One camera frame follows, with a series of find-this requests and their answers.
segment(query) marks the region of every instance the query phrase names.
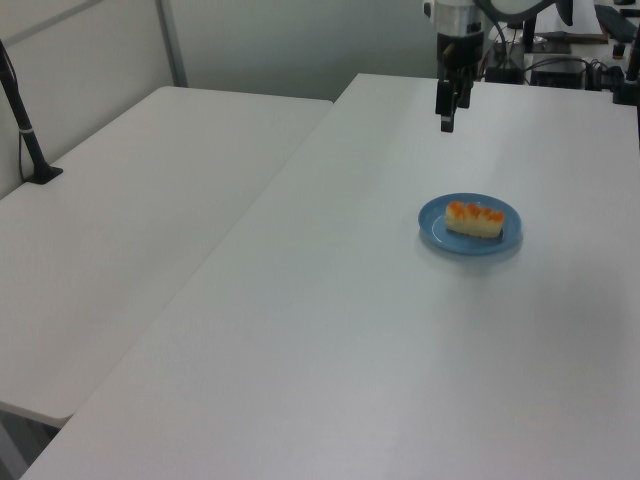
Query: black stand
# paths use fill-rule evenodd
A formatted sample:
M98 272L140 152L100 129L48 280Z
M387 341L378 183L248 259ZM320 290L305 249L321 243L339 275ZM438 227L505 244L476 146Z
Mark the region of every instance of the black stand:
M618 105L640 105L640 85L638 85L638 73L640 72L640 28L636 31L636 39L629 55L629 69L624 77L624 82L618 90L613 92L613 103Z
M524 53L571 53L571 47L566 43L558 43L552 41L547 41L540 44L533 43L536 31L536 20L537 17L533 17L524 22L524 29L522 32L522 44L524 45Z
M13 115L16 117L16 122L18 122L20 135L22 135L33 161L33 175L27 178L26 181L44 185L60 175L62 169L52 167L44 160L38 139L27 115L27 110L24 108L20 92L18 92L18 84L12 73L9 55L7 55L2 41L0 41L0 81L11 105L11 110L13 110Z

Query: floor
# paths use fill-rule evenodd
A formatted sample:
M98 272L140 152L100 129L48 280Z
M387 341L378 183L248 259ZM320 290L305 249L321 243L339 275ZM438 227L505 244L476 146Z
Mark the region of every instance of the floor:
M58 429L0 411L0 480L18 480Z

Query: orange topping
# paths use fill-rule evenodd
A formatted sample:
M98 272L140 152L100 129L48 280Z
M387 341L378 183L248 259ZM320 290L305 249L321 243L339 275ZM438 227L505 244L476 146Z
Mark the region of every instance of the orange topping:
M494 210L489 207L480 207L475 203L464 204L460 201L451 202L447 206L447 210L458 220L465 218L478 218L482 216L484 219L493 222L503 222L504 213L500 210Z
M466 210L469 216L474 218L478 218L478 215L480 215L480 212L482 212L482 209L475 203L468 203L466 206Z
M492 220L494 222L504 222L504 212L500 210L494 211L489 217L489 220Z

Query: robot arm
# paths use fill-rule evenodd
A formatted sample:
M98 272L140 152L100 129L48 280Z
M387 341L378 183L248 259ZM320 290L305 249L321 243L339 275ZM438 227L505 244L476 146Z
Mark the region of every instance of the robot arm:
M469 108L471 89L482 60L486 19L523 22L556 4L571 25L573 0L426 0L424 12L438 34L436 114L443 132L453 132L458 107Z

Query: electronic device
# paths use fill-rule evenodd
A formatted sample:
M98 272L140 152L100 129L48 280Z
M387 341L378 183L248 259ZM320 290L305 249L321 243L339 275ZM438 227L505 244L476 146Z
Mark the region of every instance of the electronic device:
M590 77L587 77L587 90L612 92L620 90L624 84L624 72L619 66L595 68Z
M624 18L640 18L640 9L621 8L620 15L622 15Z
M502 46L494 44L488 53L484 81L522 85L524 83L524 53L524 45L511 44L508 47L508 57L504 59Z
M580 62L579 58L565 57L567 60L566 62L558 61L545 64L544 60L548 60L549 58L560 60L562 57L534 55L533 64L542 63L542 65L531 71L531 85L538 87L568 88L573 90L582 89L584 64Z
M471 89L482 61L487 19L520 23L555 4L560 18L573 24L573 0L426 0L424 13L437 32L438 90L436 114L443 132L453 132L458 108L469 108ZM499 46L498 65L509 61L506 40Z
M613 7L596 5L595 8L598 21L604 25L613 38L622 43L633 41L637 30L633 23L620 15Z
M636 36L629 53L629 68L625 72L624 81L613 92L613 103L617 105L633 105L640 112L640 29L636 30ZM640 136L640 122L638 123L638 135Z

